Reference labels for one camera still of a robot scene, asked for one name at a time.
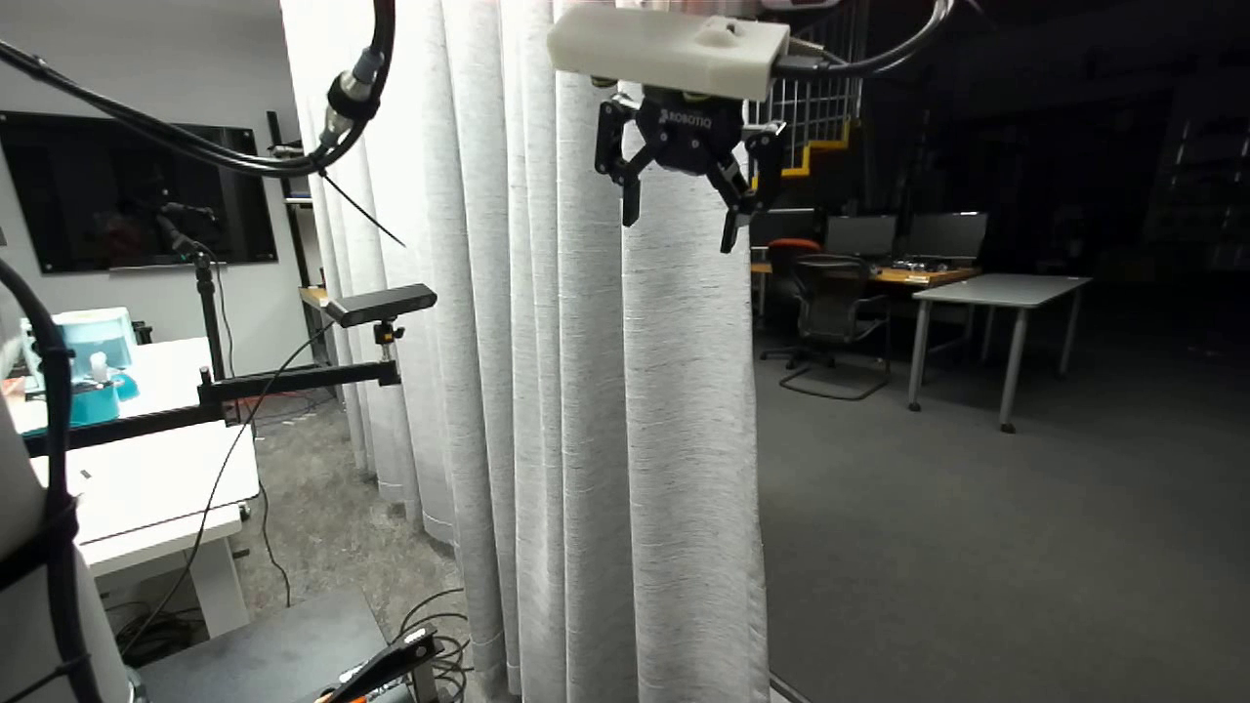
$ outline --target table leg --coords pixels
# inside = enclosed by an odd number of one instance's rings
[[[1027,308],[1014,311],[1014,332],[1011,332],[1011,360],[1006,360],[1005,406],[1000,406],[1000,431],[1005,431],[1005,432],[1014,432],[1014,425],[1011,425],[1011,406],[1014,406],[1023,337],[1027,337]]]
[[[985,308],[980,362],[989,362],[989,347],[993,347],[993,308]]]
[[[200,599],[200,613],[208,625],[208,636],[224,636],[231,630],[241,630],[251,622],[231,537],[203,544],[191,562],[191,583]]]
[[[1065,376],[1071,343],[1079,338],[1079,317],[1080,317],[1080,290],[1071,294],[1065,332],[1062,332],[1062,355],[1057,355],[1057,376]]]
[[[906,406],[923,408],[923,377],[927,377],[927,355],[929,355],[929,302],[923,302],[923,311],[914,317],[914,347],[911,347],[911,382],[906,382]]]

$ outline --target chair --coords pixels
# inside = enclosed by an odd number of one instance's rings
[[[872,297],[867,265],[860,257],[806,257],[794,270],[778,270],[778,285],[795,302],[795,351],[789,355],[785,390],[863,403],[889,377],[889,308],[881,297]],[[881,337],[881,372],[872,376],[860,390],[821,390],[800,385],[816,368],[834,368],[834,351],[850,351]]]

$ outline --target white wall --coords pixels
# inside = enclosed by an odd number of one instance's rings
[[[294,132],[294,92],[278,0],[2,0],[0,34],[41,54],[73,82],[165,122],[241,123],[270,145],[265,109]],[[0,109],[91,113],[86,106],[0,66]],[[270,178],[278,265],[224,272],[239,372],[278,368],[310,332],[298,297],[298,257]],[[0,161],[0,257],[50,308],[125,306],[156,338],[203,337],[191,270],[183,272],[60,272],[41,277]]]

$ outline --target curtain fold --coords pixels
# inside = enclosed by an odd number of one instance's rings
[[[372,17],[283,0],[302,132]],[[403,385],[342,390],[359,466],[453,544],[472,694],[531,703],[765,697],[744,246],[724,203],[653,168],[644,217],[595,175],[597,90],[556,74],[571,0],[397,4],[382,113],[312,185],[333,294],[403,282]],[[372,360],[339,337],[342,360]]]

